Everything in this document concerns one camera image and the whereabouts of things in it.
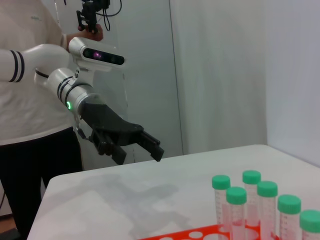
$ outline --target white table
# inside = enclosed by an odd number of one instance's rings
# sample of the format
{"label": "white table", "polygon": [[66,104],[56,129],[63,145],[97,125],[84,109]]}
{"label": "white table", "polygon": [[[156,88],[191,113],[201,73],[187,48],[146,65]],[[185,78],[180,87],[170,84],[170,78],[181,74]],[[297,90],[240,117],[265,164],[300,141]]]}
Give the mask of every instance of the white table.
{"label": "white table", "polygon": [[216,223],[211,178],[254,169],[320,209],[320,169],[264,145],[68,174],[51,180],[29,240],[132,240]]}

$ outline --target test tube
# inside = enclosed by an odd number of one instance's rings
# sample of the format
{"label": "test tube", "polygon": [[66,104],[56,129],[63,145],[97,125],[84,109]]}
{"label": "test tube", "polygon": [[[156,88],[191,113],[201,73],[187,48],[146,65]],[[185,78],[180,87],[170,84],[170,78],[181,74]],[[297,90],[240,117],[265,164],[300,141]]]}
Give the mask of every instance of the test tube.
{"label": "test tube", "polygon": [[259,226],[259,199],[257,184],[261,182],[261,173],[254,170],[244,171],[242,181],[247,194],[246,202],[246,224],[250,227]]}
{"label": "test tube", "polygon": [[273,181],[261,181],[257,185],[260,208],[260,238],[274,240],[276,237],[276,196],[278,186]]}
{"label": "test tube", "polygon": [[300,240],[299,213],[301,212],[301,200],[293,195],[281,195],[278,198],[278,210],[280,212],[280,239]]}
{"label": "test tube", "polygon": [[215,193],[215,210],[218,225],[222,232],[229,232],[229,205],[227,203],[226,192],[230,188],[230,177],[226,175],[216,175],[212,178],[212,187]]}
{"label": "test tube", "polygon": [[237,186],[228,188],[226,191],[226,201],[230,204],[230,239],[246,240],[246,190]]}
{"label": "test tube", "polygon": [[305,210],[300,214],[302,240],[320,240],[320,211]]}

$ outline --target white robotic arm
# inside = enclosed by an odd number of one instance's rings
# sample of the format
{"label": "white robotic arm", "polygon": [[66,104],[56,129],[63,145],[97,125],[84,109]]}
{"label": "white robotic arm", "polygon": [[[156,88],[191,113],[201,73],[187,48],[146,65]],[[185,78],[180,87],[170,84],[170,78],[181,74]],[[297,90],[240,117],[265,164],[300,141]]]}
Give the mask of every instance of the white robotic arm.
{"label": "white robotic arm", "polygon": [[0,82],[17,83],[35,73],[36,84],[46,86],[76,118],[92,128],[89,138],[81,129],[78,133],[92,142],[100,155],[112,155],[121,165],[127,155],[121,146],[138,144],[160,161],[164,154],[160,141],[142,126],[119,117],[92,87],[96,70],[108,72],[122,68],[125,58],[115,48],[80,37],[71,40],[69,50],[78,65],[75,72],[66,68],[69,53],[59,46],[44,44],[23,52],[0,50]]}
{"label": "white robotic arm", "polygon": [[69,53],[57,45],[43,44],[23,52],[0,49],[0,82],[18,83],[35,71],[49,76],[68,64]]}

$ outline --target black pants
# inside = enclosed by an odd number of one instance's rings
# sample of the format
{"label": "black pants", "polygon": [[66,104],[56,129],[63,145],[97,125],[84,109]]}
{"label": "black pants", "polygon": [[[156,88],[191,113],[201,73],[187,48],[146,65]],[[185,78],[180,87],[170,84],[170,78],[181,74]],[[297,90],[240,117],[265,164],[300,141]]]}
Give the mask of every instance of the black pants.
{"label": "black pants", "polygon": [[27,238],[41,203],[41,178],[47,187],[56,176],[82,170],[80,145],[72,128],[0,146],[0,180],[22,239]]}

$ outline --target green led light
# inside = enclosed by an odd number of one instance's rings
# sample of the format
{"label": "green led light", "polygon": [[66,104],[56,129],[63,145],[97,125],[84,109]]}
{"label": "green led light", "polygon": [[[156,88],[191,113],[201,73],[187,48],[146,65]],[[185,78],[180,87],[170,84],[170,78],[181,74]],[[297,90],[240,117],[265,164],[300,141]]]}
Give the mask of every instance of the green led light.
{"label": "green led light", "polygon": [[71,109],[71,103],[69,101],[66,102],[66,107],[70,110]]}

